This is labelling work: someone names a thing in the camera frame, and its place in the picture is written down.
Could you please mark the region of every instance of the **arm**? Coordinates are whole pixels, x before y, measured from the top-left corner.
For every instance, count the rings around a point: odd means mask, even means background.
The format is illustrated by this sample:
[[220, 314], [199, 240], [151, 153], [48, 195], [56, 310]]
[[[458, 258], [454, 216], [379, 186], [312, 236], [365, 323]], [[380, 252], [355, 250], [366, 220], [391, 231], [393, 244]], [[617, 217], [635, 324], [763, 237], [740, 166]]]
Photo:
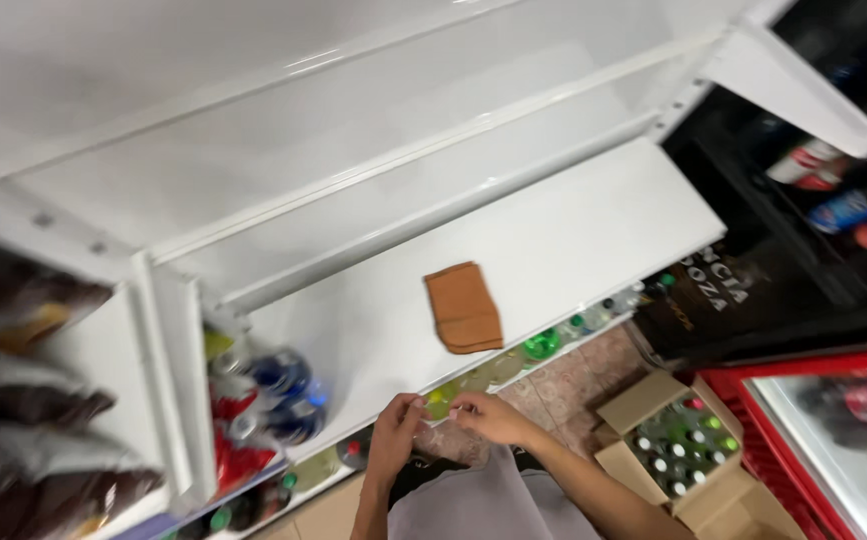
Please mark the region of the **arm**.
[[413, 434], [423, 426], [420, 419], [429, 417], [424, 403], [424, 398], [417, 394], [397, 394], [379, 413], [351, 540], [386, 540], [390, 488], [410, 458]]
[[464, 428], [493, 442], [520, 445], [530, 452], [590, 523], [610, 540], [695, 540], [666, 512], [564, 448], [506, 401], [467, 392], [457, 396], [451, 407], [451, 418]]

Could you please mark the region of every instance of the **tiled floor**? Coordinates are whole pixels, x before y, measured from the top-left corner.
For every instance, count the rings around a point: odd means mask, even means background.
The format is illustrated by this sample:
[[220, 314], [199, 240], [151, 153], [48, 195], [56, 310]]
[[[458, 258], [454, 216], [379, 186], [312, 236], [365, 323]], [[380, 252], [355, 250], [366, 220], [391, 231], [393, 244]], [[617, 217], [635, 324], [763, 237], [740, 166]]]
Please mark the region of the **tiled floor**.
[[[600, 424], [595, 410], [642, 378], [648, 364], [626, 331], [614, 328], [542, 369], [504, 388], [499, 397], [593, 460], [598, 450], [592, 431]], [[418, 436], [418, 450], [450, 460], [479, 465], [489, 443], [447, 421]], [[292, 522], [278, 522], [258, 532], [262, 540], [347, 540], [353, 529], [362, 476], [304, 507]]]

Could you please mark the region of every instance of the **person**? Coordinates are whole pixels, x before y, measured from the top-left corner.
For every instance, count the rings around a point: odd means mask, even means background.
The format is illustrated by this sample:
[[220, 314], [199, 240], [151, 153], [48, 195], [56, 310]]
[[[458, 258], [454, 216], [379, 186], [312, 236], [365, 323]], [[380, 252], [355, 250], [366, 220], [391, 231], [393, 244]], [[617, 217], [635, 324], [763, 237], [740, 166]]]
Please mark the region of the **person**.
[[[600, 534], [608, 540], [695, 540], [666, 512], [509, 403], [478, 392], [458, 395], [450, 417], [494, 443], [487, 464], [441, 468], [436, 478], [391, 501], [391, 490], [408, 472], [414, 433], [428, 418], [424, 404], [417, 394], [400, 394], [374, 424], [351, 540], [574, 540]], [[519, 447], [518, 455], [509, 445]]]

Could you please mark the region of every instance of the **shelf bracket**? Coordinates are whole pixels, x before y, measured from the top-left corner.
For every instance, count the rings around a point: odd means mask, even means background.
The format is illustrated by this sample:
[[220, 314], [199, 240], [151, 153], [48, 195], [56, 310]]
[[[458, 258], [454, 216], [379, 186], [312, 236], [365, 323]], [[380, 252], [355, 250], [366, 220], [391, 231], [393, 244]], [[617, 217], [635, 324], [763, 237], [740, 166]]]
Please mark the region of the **shelf bracket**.
[[867, 116], [773, 31], [741, 21], [706, 78], [855, 158], [867, 158]]

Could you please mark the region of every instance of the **brown cloth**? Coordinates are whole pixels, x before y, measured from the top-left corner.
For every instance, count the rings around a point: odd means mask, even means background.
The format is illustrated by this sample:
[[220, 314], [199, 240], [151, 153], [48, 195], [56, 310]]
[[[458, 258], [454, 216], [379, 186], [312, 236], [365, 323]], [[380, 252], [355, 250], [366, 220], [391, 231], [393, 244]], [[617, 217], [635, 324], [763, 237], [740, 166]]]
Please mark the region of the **brown cloth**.
[[497, 307], [480, 267], [464, 262], [424, 276], [436, 333], [455, 355], [503, 347]]

